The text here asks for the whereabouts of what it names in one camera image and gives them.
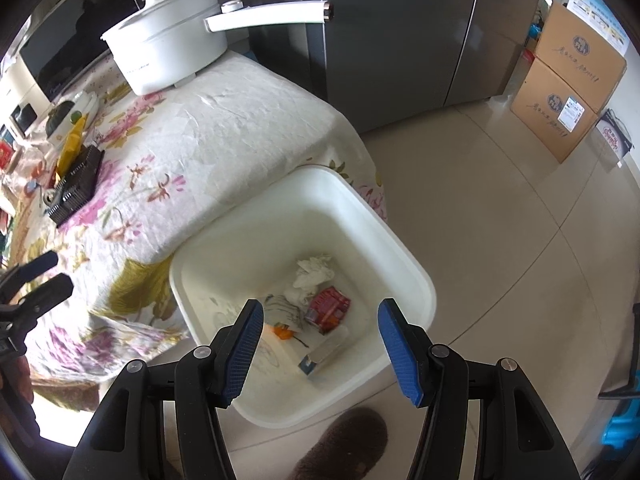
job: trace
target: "red package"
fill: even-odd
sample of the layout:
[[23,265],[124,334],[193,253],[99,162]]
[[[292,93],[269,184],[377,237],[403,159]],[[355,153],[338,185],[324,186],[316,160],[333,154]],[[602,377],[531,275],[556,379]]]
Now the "red package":
[[334,286],[330,286],[313,298],[306,311],[305,320],[315,326],[321,334],[326,334],[340,325],[350,306],[351,300]]
[[4,170],[11,161],[14,149],[5,140],[0,141],[0,168]]
[[530,63],[533,63],[534,60],[536,59],[536,55],[532,51],[530,51],[528,48],[525,48],[522,51],[522,57]]

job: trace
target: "poster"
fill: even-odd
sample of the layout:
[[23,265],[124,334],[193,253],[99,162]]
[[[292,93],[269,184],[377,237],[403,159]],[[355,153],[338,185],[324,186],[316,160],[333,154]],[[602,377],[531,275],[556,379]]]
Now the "poster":
[[602,0],[569,0],[566,8],[609,41],[621,56],[625,55],[629,37]]

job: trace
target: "cardboard box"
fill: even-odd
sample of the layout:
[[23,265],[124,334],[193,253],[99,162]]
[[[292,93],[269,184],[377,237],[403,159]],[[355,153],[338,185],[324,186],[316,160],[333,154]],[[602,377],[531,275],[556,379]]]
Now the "cardboard box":
[[562,5],[553,4],[536,57],[553,69],[595,112],[600,112],[626,70],[607,40]]
[[558,162],[568,157],[597,118],[584,99],[539,59],[531,65],[511,111]]

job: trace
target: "small box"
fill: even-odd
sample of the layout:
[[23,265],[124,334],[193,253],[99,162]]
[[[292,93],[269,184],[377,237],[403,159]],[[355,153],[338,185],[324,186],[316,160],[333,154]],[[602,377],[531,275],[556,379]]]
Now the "small box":
[[536,57],[556,72],[596,113],[626,70],[626,60],[596,30],[562,5],[553,4]]
[[342,322],[350,306],[351,300],[330,286],[313,298],[305,321],[315,326],[321,334],[326,334]]
[[597,118],[584,99],[539,59],[531,65],[511,111],[558,162],[568,157]]

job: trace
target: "printed label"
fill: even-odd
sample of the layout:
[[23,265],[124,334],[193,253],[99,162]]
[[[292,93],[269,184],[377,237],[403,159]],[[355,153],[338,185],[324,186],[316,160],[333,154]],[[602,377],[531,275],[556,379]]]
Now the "printed label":
[[[620,22],[602,0],[569,0],[566,8],[587,23],[605,40],[609,41],[613,48],[620,53],[620,56],[625,55],[630,43],[629,37]],[[576,50],[586,56],[589,53],[588,44],[586,42],[582,43],[580,40],[584,40],[584,38],[579,36],[576,36],[575,39],[578,39],[580,47],[586,45],[586,52],[583,52],[574,43]]]
[[559,95],[551,94],[546,97],[546,104],[555,112],[562,109],[562,98]]
[[583,56],[587,56],[591,51],[589,43],[581,36],[574,37],[574,48]]
[[566,100],[560,115],[558,115],[558,121],[560,121],[567,130],[572,132],[575,125],[580,121],[583,113],[584,107],[578,101],[569,97]]

